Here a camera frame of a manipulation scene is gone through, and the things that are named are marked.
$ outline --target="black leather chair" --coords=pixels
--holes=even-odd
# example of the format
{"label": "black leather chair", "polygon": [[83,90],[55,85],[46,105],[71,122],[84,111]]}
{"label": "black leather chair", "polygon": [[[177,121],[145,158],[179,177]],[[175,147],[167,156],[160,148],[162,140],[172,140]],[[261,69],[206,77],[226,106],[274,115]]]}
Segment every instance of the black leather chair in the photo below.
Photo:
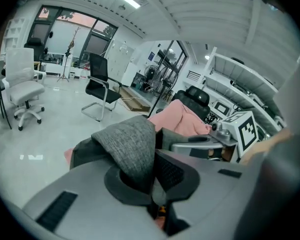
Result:
{"label": "black leather chair", "polygon": [[45,51],[45,46],[41,42],[41,39],[37,37],[32,37],[28,40],[28,42],[23,47],[33,49],[33,54],[34,54],[33,59],[35,62],[40,62],[40,66],[39,66],[40,69],[44,57],[44,51]]}
{"label": "black leather chair", "polygon": [[185,106],[191,109],[202,121],[210,113],[210,96],[203,90],[190,86],[186,91],[179,90],[171,101],[180,100]]}
{"label": "black leather chair", "polygon": [[[110,77],[108,77],[108,61],[104,57],[90,53],[90,75],[88,78],[90,79],[88,85],[85,88],[85,92],[89,95],[92,95],[100,100],[103,100],[102,105],[94,102],[91,103],[81,109],[81,112],[85,114],[88,117],[93,118],[94,120],[100,122],[104,118],[104,112],[105,108],[112,111],[115,109],[118,99],[121,98],[120,95],[120,89],[122,87],[122,84],[118,82],[117,80],[114,80]],[[113,90],[109,89],[109,83],[107,82],[108,80],[111,80],[113,82],[116,82],[119,84],[119,89],[118,92],[115,92]],[[113,108],[108,108],[106,107],[106,103],[113,103],[114,107]],[[88,114],[84,110],[93,106],[93,105],[101,105],[102,106],[102,112],[101,112],[101,118],[97,118],[91,114]]]}

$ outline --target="chair base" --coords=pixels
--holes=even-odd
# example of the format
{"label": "chair base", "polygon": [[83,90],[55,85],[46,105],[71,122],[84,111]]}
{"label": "chair base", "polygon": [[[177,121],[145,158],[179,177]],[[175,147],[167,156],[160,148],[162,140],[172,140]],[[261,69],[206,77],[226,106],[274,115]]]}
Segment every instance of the chair base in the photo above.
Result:
{"label": "chair base", "polygon": [[[107,109],[107,110],[109,110],[109,111],[114,110],[114,109],[116,108],[116,106],[117,106],[117,102],[118,102],[118,100],[115,101],[114,107],[113,107],[113,108],[107,107],[107,106],[105,105],[105,103],[99,104],[99,103],[97,103],[97,102],[93,102],[93,103],[91,103],[91,104],[89,104],[89,105],[84,106],[83,108],[81,108],[81,112],[82,112],[84,115],[86,115],[86,116],[88,116],[88,117],[90,117],[90,118],[92,118],[92,119],[94,119],[94,120],[100,122],[100,121],[102,121],[102,119],[104,119],[104,112],[105,112],[105,109]],[[89,113],[85,112],[85,109],[90,108],[90,107],[93,106],[93,105],[99,105],[99,106],[102,107],[101,118],[97,118],[97,117],[93,116],[92,114],[89,114]]]}
{"label": "chair base", "polygon": [[19,131],[22,131],[23,130],[23,124],[24,124],[24,121],[26,119],[26,117],[28,115],[33,115],[36,117],[37,119],[37,123],[38,124],[41,124],[41,116],[38,115],[37,112],[34,111],[35,108],[40,108],[40,111],[45,111],[45,108],[43,105],[35,105],[35,106],[32,106],[31,107],[32,109],[30,108],[25,108],[25,107],[22,107],[20,109],[18,109],[15,113],[14,113],[14,118],[17,119],[18,118],[18,115],[22,114],[21,118],[20,118],[20,122],[19,122]]}

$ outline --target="white ceiling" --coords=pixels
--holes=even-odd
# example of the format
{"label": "white ceiling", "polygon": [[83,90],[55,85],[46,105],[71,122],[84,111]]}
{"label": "white ceiling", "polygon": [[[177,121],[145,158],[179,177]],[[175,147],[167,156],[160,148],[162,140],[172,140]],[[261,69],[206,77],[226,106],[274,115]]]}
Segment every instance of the white ceiling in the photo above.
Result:
{"label": "white ceiling", "polygon": [[236,57],[268,77],[276,87],[294,71],[300,34],[290,17],[261,0],[63,0],[82,4],[151,40],[179,40],[192,59],[205,62],[210,51]]}

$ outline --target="headrest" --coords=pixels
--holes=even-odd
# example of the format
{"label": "headrest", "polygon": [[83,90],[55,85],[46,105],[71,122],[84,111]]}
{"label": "headrest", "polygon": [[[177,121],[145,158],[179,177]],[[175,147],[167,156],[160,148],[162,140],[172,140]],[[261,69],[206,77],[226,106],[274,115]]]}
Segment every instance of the headrest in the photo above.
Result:
{"label": "headrest", "polygon": [[28,40],[28,42],[26,43],[29,46],[41,46],[42,42],[41,39],[38,37],[32,37]]}
{"label": "headrest", "polygon": [[188,97],[197,101],[198,103],[202,104],[203,106],[209,105],[210,96],[203,90],[192,85],[185,91],[185,93]]}

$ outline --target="glossy floor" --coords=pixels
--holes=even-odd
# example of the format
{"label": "glossy floor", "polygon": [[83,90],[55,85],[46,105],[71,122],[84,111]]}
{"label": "glossy floor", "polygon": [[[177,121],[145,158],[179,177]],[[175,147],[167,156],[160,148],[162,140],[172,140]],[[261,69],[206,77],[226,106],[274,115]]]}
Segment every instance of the glossy floor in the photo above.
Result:
{"label": "glossy floor", "polygon": [[[64,152],[108,125],[139,115],[128,111],[120,101],[115,110],[105,110],[104,119],[97,122],[81,113],[81,108],[100,100],[85,93],[86,80],[65,79],[57,82],[48,76],[45,92],[30,104],[43,104],[42,123],[34,116],[25,120],[23,131],[14,119],[16,107],[3,92],[4,104],[12,130],[0,113],[0,194],[19,207],[39,190],[69,171]],[[96,116],[100,106],[87,109]]]}

